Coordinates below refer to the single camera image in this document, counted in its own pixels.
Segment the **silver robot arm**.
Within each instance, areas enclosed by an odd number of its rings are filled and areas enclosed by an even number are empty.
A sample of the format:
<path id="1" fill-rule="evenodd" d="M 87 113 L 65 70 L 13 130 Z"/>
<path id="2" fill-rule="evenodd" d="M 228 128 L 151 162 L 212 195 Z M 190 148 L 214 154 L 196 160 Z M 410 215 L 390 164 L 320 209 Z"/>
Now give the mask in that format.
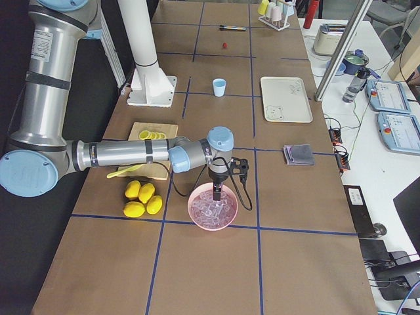
<path id="1" fill-rule="evenodd" d="M 97 35 L 101 27 L 100 1 L 31 1 L 35 24 L 31 60 L 26 72 L 22 120 L 1 158 L 1 186 L 21 197 L 52 190 L 63 176 L 90 167 L 171 163 L 167 172 L 183 173 L 206 166 L 213 198 L 221 198 L 225 180 L 247 180 L 246 159 L 232 156 L 234 135 L 213 127 L 206 138 L 186 137 L 138 141 L 85 143 L 62 137 L 77 44 Z"/>

